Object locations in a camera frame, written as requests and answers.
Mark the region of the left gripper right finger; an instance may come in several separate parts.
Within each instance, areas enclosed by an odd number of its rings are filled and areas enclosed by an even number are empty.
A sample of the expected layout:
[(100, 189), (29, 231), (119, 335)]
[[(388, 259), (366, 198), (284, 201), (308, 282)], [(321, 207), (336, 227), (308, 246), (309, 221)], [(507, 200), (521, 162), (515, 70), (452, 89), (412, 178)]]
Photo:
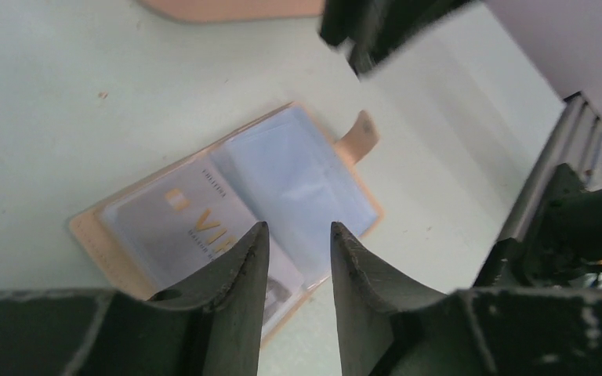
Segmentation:
[(331, 226), (345, 375), (602, 375), (602, 290), (474, 287), (443, 294)]

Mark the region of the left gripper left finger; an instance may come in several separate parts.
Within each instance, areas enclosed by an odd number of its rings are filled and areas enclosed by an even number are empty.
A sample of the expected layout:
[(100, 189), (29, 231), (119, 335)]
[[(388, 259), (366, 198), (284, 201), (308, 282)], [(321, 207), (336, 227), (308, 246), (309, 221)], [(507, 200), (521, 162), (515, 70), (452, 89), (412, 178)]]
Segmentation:
[(269, 228), (140, 300), (116, 289), (0, 291), (0, 375), (254, 375)]

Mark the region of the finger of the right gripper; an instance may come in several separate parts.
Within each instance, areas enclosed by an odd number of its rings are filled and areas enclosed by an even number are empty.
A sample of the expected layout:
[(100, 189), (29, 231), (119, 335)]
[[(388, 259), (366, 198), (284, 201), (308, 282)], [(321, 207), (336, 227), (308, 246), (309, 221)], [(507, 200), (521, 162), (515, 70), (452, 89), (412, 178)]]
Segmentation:
[(472, 4), (471, 0), (328, 0), (319, 37), (332, 48), (350, 42), (347, 62), (361, 77), (417, 34)]

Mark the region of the silver white VIP card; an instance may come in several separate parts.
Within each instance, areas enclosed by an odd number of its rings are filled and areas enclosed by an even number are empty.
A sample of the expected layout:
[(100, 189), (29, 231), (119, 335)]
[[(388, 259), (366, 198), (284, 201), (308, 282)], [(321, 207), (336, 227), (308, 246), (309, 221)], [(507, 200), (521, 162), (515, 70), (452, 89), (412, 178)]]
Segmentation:
[(207, 158), (183, 164), (105, 207), (101, 221), (154, 292), (229, 251), (256, 217)]

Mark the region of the pink oval card tray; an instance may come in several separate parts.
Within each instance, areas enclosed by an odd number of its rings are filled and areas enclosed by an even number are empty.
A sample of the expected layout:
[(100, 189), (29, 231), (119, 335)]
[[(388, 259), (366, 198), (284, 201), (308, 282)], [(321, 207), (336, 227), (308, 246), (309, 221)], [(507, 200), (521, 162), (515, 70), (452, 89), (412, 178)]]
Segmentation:
[(325, 7), (324, 0), (143, 0), (140, 4), (190, 23), (318, 16)]

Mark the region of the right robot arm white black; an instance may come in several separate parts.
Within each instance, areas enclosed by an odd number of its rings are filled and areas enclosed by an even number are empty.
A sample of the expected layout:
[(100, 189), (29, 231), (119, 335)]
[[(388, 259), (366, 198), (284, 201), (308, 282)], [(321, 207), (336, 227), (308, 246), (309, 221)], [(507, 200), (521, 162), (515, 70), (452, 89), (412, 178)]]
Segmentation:
[[(404, 44), (456, 16), (466, 1), (328, 1), (320, 38), (352, 43), (348, 64), (372, 73)], [(602, 275), (602, 188), (592, 188), (602, 152), (602, 117), (575, 92), (531, 170), (476, 287), (570, 287)]]

